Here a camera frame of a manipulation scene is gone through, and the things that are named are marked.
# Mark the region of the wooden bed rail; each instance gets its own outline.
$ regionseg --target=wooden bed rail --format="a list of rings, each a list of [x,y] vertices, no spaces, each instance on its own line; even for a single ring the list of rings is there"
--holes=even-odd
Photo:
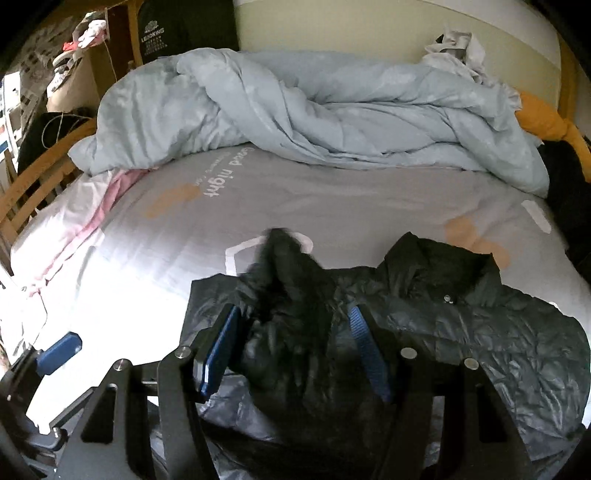
[[[9,246],[16,241],[23,224],[39,204],[66,176],[77,170],[72,160],[67,156],[68,150],[78,140],[95,132],[96,119],[91,119],[67,134],[22,172],[0,198],[0,235]],[[36,181],[40,183],[40,187],[23,205],[19,206],[19,201]],[[10,218],[10,212],[14,212],[12,218]]]

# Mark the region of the cable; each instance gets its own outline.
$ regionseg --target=cable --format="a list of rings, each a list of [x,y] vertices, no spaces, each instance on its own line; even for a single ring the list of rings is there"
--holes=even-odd
[[[115,67],[113,66],[113,59],[111,58],[111,52],[109,51],[109,46],[107,45],[107,40],[103,42],[105,44],[105,48],[107,49],[107,55],[109,56],[109,62],[111,63],[111,69],[113,70],[113,76],[115,77],[115,81],[117,81],[117,74],[115,73]]]
[[[65,113],[65,112],[62,112],[62,113],[61,113],[61,115],[59,115],[59,116],[55,116],[54,118],[52,118],[51,120],[49,120],[49,121],[46,123],[45,127],[43,127],[43,132],[41,132],[41,145],[43,145],[43,148],[45,148],[46,150],[49,150],[49,149],[52,147],[52,145],[51,145],[51,146],[49,146],[49,147],[48,147],[47,145],[45,145],[45,140],[44,140],[44,137],[45,137],[45,130],[47,129],[47,127],[49,127],[49,124],[50,124],[51,122],[53,122],[53,121],[54,121],[54,120],[56,120],[57,118],[59,118],[59,119],[60,119],[60,126],[57,128],[57,135],[56,135],[56,141],[55,141],[55,143],[57,143],[57,142],[58,142],[58,140],[60,139],[61,123],[62,123],[62,121],[63,121],[63,119],[64,119],[64,115],[67,115],[67,116],[75,116],[75,117],[78,117],[78,118],[79,118],[79,119],[81,119],[81,120],[89,120],[89,119],[90,119],[90,117],[89,117],[89,116],[82,116],[82,115],[77,115],[76,113]],[[75,122],[75,123],[74,123],[74,124],[73,124],[73,125],[70,127],[70,129],[68,130],[68,133],[70,133],[70,132],[72,131],[72,129],[73,129],[73,128],[75,128],[75,127],[78,127],[78,125],[80,125],[80,124],[79,124],[79,121],[80,121],[80,120],[76,121],[76,122]]]

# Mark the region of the black puffer jacket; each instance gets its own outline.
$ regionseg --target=black puffer jacket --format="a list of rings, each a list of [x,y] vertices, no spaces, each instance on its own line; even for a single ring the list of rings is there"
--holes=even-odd
[[[273,230],[246,274],[193,282],[181,341],[228,302],[254,323],[236,373],[201,408],[222,478],[369,477],[390,417],[349,330],[355,303],[437,361],[476,358],[538,464],[580,438],[590,382],[585,332],[552,305],[502,285],[491,255],[407,233],[377,268],[324,270]],[[441,408],[427,463],[436,461]]]

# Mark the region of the black backpack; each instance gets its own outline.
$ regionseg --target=black backpack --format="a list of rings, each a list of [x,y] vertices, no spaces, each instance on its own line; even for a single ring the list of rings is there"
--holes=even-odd
[[[138,31],[144,63],[202,47],[239,50],[232,0],[146,0]]]

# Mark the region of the mattress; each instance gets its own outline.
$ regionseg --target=mattress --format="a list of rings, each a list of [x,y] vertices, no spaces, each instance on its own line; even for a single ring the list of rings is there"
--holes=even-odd
[[[406,232],[491,252],[503,283],[591,332],[589,288],[542,200],[488,173],[340,170],[245,144],[145,176],[42,290],[48,315],[28,340],[47,348],[72,330],[83,349],[42,382],[32,420],[45,430],[118,358],[140,364],[172,351],[191,281],[244,272],[272,227],[289,229],[325,268],[376,266]]]

